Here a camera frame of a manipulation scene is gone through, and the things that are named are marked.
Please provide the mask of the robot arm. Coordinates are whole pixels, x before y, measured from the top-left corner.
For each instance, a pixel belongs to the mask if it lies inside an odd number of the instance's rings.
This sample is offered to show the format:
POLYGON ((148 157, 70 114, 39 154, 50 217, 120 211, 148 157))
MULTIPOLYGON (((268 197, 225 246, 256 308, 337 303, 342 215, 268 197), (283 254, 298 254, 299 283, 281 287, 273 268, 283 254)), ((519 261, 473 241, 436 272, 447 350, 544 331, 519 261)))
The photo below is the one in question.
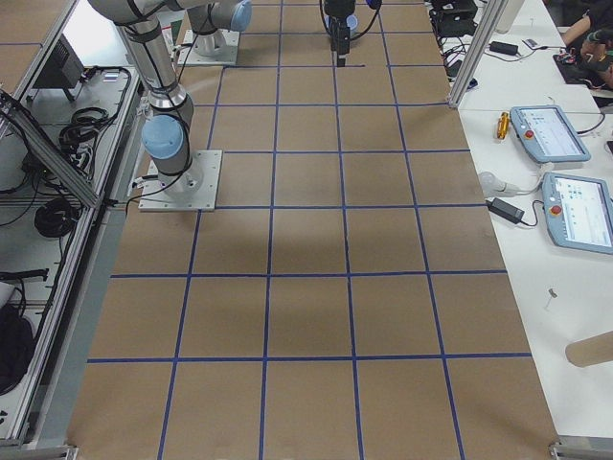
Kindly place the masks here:
POLYGON ((187 196, 202 184, 203 171, 193 162, 190 127, 193 101, 180 84, 157 17, 161 10, 186 11, 189 1, 92 1, 91 7, 118 28, 125 47, 148 90, 151 118, 142 143, 157 168, 161 189, 187 196))
MULTIPOLYGON (((336 65, 344 67, 351 49, 352 29, 349 17, 355 12, 355 2, 320 1, 319 10, 336 65)), ((217 1, 189 9, 188 17, 192 26, 192 40, 189 41, 189 51, 184 62, 188 61, 192 50, 201 57, 212 58, 227 47, 222 30, 240 33, 248 28, 252 17, 252 3, 217 1)))

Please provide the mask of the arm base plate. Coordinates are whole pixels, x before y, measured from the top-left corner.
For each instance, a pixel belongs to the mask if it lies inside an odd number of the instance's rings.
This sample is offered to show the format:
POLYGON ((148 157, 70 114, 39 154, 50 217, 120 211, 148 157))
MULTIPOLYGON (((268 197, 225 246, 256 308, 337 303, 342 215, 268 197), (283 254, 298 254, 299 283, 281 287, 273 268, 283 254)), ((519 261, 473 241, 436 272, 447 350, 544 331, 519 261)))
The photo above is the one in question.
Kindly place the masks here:
POLYGON ((239 32, 224 29, 195 35, 191 29, 177 46, 176 63, 186 66, 234 66, 238 60, 239 32))
POLYGON ((202 210, 212 212, 222 164, 220 149, 196 150, 192 153, 191 167, 172 186, 162 191, 172 179, 161 175, 144 184, 138 208, 143 212, 187 212, 202 210))

